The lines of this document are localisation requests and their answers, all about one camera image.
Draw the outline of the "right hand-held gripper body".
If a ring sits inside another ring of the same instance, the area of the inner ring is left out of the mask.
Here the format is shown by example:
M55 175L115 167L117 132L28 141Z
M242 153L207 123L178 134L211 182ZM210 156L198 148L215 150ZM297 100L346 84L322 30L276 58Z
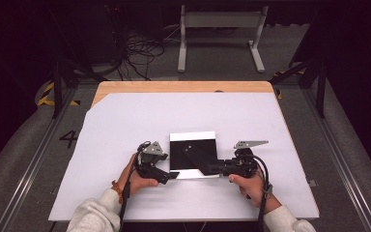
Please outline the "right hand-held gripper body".
M250 178L257 172L259 164L266 167L265 163L254 155L251 148L267 143L268 140L238 141L234 146L235 156L224 161L223 175L237 174L245 178Z

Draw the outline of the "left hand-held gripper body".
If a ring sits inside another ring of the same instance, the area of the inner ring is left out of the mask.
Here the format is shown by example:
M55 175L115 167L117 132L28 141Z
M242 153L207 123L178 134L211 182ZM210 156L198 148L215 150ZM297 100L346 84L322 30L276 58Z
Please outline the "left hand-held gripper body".
M161 184L166 184L169 174L156 167L160 161L160 156L165 153L157 141L146 141L139 145L137 149L136 171L144 179L155 179Z

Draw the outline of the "person's right hand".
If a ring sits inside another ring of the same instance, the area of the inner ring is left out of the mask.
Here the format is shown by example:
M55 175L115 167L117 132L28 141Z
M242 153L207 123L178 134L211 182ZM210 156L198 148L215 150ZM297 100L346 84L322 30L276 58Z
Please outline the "person's right hand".
M241 194L244 197L248 197L253 206L257 208L261 207L264 194L264 179L261 174L256 173L250 178L244 178L237 174L231 174L228 179L231 183L234 183L239 187ZM278 201L278 199L274 195L271 195L267 198L264 214L266 215L271 211L276 210L280 206L281 203Z

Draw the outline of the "person's left hand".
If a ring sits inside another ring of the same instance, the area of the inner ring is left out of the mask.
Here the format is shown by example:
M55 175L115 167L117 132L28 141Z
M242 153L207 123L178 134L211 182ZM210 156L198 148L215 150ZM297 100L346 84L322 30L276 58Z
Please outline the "person's left hand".
M130 182L129 194L134 195L138 191L144 188L152 188L158 186L158 181L155 179L144 179L136 170L130 171L135 155L132 155L127 166L123 169L118 181L117 186L120 190L123 190L126 182Z

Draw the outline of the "white table cover sheet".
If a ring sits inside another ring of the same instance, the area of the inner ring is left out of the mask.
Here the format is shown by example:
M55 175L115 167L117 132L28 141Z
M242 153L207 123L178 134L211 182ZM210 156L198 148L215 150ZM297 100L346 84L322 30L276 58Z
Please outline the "white table cover sheet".
M217 154L256 140L274 195L297 218L320 214L274 93L109 94L86 114L49 215L69 220L89 197L100 197L145 141L169 149L174 132L212 131ZM254 220L258 211L225 178L170 180L128 200L126 221Z

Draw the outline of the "yellow black hazard tape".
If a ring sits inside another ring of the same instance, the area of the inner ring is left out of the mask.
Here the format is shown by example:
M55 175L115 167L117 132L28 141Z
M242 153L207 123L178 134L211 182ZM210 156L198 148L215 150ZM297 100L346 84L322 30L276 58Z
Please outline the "yellow black hazard tape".
M41 98L38 100L38 105L54 105L55 101L48 98L50 92L54 89L54 82L50 81L45 87Z
M303 70L303 71L298 71L298 72L294 72L294 73L292 74L292 76L299 76L299 77L301 77L301 76L303 76L304 71L305 71L305 70ZM281 76L281 75L284 74L284 73L285 73L285 72L275 72L275 73L273 74L273 78L275 78L275 77L279 77L279 76ZM274 92L275 92L275 94L276 94L277 99L278 99L278 100L282 100L282 92L281 92L281 90L276 88L276 89L274 90Z

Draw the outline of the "black metal stand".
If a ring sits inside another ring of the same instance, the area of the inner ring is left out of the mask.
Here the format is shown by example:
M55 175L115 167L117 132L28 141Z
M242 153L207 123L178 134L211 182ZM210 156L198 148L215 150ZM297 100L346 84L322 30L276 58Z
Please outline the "black metal stand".
M85 76L88 76L97 82L106 81L106 78L83 68L81 65L73 62L72 60L65 58L59 59L53 67L52 80L54 83L55 102L54 113L52 116L53 119L56 119L60 115L62 109L66 105L62 93L62 84L65 83L68 89L75 89L79 84L77 74L73 72L74 70L78 70Z
M324 119L324 103L325 103L325 91L326 91L326 82L327 82L327 66L324 59L310 59L305 62L301 62L286 72L281 72L280 74L275 75L271 80L270 84L276 84L288 77L303 71L303 75L299 80L300 88L309 89L315 80L318 80L317 83L317 93L316 93L316 109L319 113L319 116Z

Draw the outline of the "aluminium floor rail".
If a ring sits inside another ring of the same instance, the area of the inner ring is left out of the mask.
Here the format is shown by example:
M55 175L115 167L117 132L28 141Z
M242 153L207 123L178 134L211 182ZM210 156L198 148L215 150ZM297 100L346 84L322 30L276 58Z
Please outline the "aluminium floor rail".
M14 222L14 218L16 217L25 197L27 196L39 172L39 169L46 156L49 143L54 133L56 132L63 116L65 115L65 112L68 109L72 98L75 95L75 92L75 88L67 89L65 91L65 95L61 96L62 106L57 110L56 117L50 119L49 124L43 134L43 138L41 139L40 144L34 153L34 156L31 158L23 176L16 186L16 189L8 206L0 217L0 232L9 232Z
M319 111L316 107L316 100L310 90L303 90L302 94L310 107L313 115L316 117L316 121L322 131L322 134L329 147L329 156L332 159L336 170L344 184L348 195L357 211L357 214L362 222L364 230L366 232L371 232L371 209L367 204L361 189L351 172L348 163L345 161L343 154L337 144L334 135L328 125L328 122L320 116Z

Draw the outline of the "white metal desk frame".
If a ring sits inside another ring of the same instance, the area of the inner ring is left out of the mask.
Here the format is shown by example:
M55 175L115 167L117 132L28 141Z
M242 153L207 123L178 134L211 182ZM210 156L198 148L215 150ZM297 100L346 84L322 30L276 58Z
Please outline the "white metal desk frame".
M265 71L258 44L262 35L269 7L253 12L188 12L186 6L181 6L180 18L180 48L178 59L178 72L186 71L186 29L187 28L254 28L255 34L251 41L248 41L251 56L254 60L258 73Z

